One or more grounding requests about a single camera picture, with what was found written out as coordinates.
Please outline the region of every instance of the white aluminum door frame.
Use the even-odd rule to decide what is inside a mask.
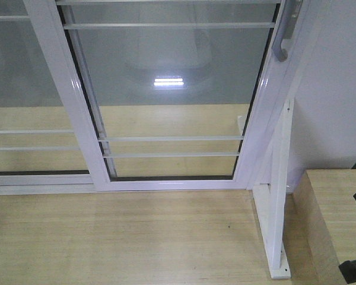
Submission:
[[[270,139],[284,104],[286,96],[280,93],[280,88],[277,87],[280,87],[282,82],[287,79],[290,60],[278,62],[269,48],[250,115],[249,127],[244,136],[243,147],[232,180],[111,182],[55,1],[24,0],[24,3],[56,88],[61,95],[62,103],[69,114],[91,178],[98,191],[252,188],[250,180],[255,169],[251,166],[258,164],[256,162],[261,158],[258,154],[263,152],[261,149],[265,148],[266,140],[260,141],[261,135],[267,140]]]

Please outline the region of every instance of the sliding glass door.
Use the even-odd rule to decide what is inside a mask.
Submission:
[[[237,187],[279,8],[0,1],[0,174],[89,170],[104,191]]]
[[[279,1],[60,0],[112,180],[232,179]]]

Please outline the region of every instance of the white metal bracket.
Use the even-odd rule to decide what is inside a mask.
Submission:
[[[271,184],[253,187],[266,257],[272,278],[290,278],[290,268],[282,244],[286,199],[287,169],[290,150],[293,99],[287,100],[272,136],[265,158],[272,157]]]
[[[269,224],[269,195],[270,191],[267,184],[255,185],[253,187],[253,197],[255,199],[257,215],[259,217],[260,230],[263,239],[263,245],[265,247],[265,252],[268,253],[268,224]],[[269,263],[268,254],[268,265],[271,277],[273,279],[287,279],[291,278],[291,272],[289,263],[287,260],[284,245],[281,241],[281,252],[280,252],[280,266],[278,269],[273,269]]]
[[[246,115],[237,116],[237,126],[239,127],[240,135],[243,135],[246,120],[247,120]]]

